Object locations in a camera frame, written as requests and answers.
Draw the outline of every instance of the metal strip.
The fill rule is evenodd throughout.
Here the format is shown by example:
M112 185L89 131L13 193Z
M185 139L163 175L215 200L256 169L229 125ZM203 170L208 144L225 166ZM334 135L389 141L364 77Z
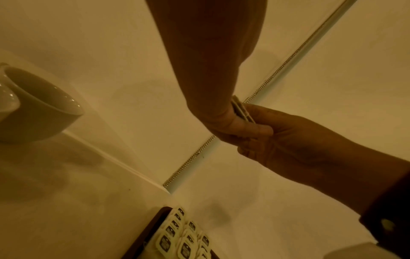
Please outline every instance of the metal strip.
M270 83L287 65L295 58L295 56L334 18L334 16L341 11L349 3L354 3L355 0L345 0L321 25L317 28L302 45L251 95L244 103L250 103L267 85ZM192 161L215 139L215 135L212 135L178 170L176 170L168 180L165 181L163 186L167 188L171 182L173 182Z

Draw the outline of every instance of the sleeve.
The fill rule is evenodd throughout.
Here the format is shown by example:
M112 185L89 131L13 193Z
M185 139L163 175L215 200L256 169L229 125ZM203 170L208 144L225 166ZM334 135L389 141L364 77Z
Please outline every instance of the sleeve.
M380 247L410 259L410 172L379 197L360 222Z

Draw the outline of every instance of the black label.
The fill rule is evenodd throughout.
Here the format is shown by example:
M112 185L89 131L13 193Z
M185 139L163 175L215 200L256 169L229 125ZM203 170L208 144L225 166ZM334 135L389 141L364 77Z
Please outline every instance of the black label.
M208 238L206 238L206 236L202 238L202 241L205 243L205 245L209 246L209 240Z
M175 231L171 228L171 226L168 226L167 229L166 229L166 231L167 231L172 237L175 236Z
M181 255L182 255L184 258L189 259L189 256L191 255L191 248L189 247L189 245L187 245L187 243L184 243L184 244L182 245Z
M196 227L191 221L189 222L189 226L195 231Z
M161 238L161 242L159 242L159 245L161 246L161 248L162 248L165 252L168 252L168 250L169 250L170 247L171 247L171 241L170 241L166 236L163 236L163 237Z
M187 236L187 239L189 240L189 242L191 242L193 244L193 240L192 240L190 235Z
M178 226L178 224L175 222L175 220L172 221L172 224L174 224L174 226L175 226L177 229L179 229L179 226Z

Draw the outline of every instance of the ceramic cup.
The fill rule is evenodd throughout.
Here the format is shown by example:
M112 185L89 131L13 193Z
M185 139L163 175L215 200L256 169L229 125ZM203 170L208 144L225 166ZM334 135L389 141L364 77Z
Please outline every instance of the ceramic cup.
M0 122L2 142L51 137L84 114L80 104L57 86L5 63L0 64L0 86L0 90L8 87L20 100L20 107Z

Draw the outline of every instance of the ceramic mug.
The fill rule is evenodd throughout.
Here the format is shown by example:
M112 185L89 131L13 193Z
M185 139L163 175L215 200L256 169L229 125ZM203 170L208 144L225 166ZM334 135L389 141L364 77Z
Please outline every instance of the ceramic mug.
M26 143L51 137L84 114L66 92L22 69L0 64L0 90L9 88L20 107L0 122L0 141Z

